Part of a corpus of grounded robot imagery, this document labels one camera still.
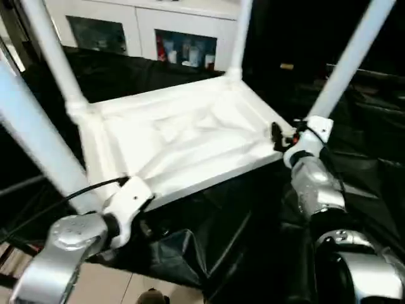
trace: white cabinet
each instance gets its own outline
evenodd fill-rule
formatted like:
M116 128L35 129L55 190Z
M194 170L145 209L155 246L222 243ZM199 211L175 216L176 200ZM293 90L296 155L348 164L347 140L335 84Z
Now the white cabinet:
M165 34L172 35L169 41L179 44L177 51L175 50L176 55L184 56L184 60L191 65L193 65L191 61L199 61L199 66L204 65L205 56L208 55L214 56L212 60L215 63L215 70L225 71L228 68L236 34L235 21L154 9L137 8L136 10L143 57L152 60L158 59L159 39L157 36L160 33L163 39ZM185 54L179 54L184 48L182 47L184 42L181 40L189 40L186 47L195 48L198 60L189 58L192 56L191 52L190 55L187 54L187 57ZM202 44L202 47L195 46L199 43ZM169 56L167 47L164 46L164 48L166 55Z
M225 71L237 29L237 1L45 0L45 3L65 46ZM158 58L162 52L164 58Z
M135 8L84 0L45 0L62 45L141 56Z

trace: shelf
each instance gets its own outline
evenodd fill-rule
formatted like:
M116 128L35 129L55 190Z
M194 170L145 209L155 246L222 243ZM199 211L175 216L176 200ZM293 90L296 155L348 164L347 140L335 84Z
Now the shelf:
M239 14L239 0L90 0L89 2L136 6L228 20L236 20Z

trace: white plastic connector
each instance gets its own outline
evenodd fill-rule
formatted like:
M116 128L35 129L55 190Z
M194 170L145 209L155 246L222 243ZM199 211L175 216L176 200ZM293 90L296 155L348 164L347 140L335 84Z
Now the white plastic connector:
M320 116L312 116L307 120L307 126L313 129L324 143L329 140L329 135L332 131L333 120ZM319 157L323 148L323 143L311 131L305 130L298 142L284 153L284 164L287 168L291 168L291 156L298 151L306 151L312 155Z
M133 176L111 198L104 214L112 214L118 221L120 235L111 241L112 248L124 246L131 237L131 223L140 208L153 197L152 191L139 177Z

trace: cabinet door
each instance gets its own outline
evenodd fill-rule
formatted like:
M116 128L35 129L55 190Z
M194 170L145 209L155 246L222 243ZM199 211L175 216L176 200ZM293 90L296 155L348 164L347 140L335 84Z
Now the cabinet door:
M143 57L199 67L212 64L220 71L228 68L236 21L144 8L136 10Z
M135 8L86 0L45 0L61 43L140 56Z

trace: black fabric backdrop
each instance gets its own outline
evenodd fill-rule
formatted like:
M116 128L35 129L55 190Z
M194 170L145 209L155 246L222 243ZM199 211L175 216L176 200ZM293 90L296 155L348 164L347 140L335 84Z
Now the black fabric backdrop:
M266 36L263 22L270 23L271 29L275 26L266 18L268 5L265 1L254 3L244 79L292 123L306 115L319 93L320 87L313 82L319 76L319 63L299 56L291 60L296 67L293 71L279 69L285 60L276 55L291 48L283 43L277 44L280 49L276 55L263 63L263 57L257 56L263 50L255 42ZM313 34L308 35L307 44L299 45L306 47L296 54L305 58L310 53ZM276 37L295 41L294 36ZM142 58L71 48L65 51L92 103L219 75ZM63 99L46 65L31 66L23 77L82 161L77 128L66 116ZM372 96L355 88L345 93L332 114L335 125L329 143L344 180L378 197L349 195L348 209L365 233L373 234L405 259L402 87L377 82L373 88L377 93ZM12 139L5 132L1 136L7 153L3 160L25 167L22 172L5 172L10 182L38 174ZM131 241L109 266L201 288L210 303L316 303L312 239L288 184L289 171L277 162L143 214L134 222ZM2 198L6 206L0 215L2 227L10 229L58 198L48 182ZM49 225L71 212L68 206L59 208L16 237L40 246Z

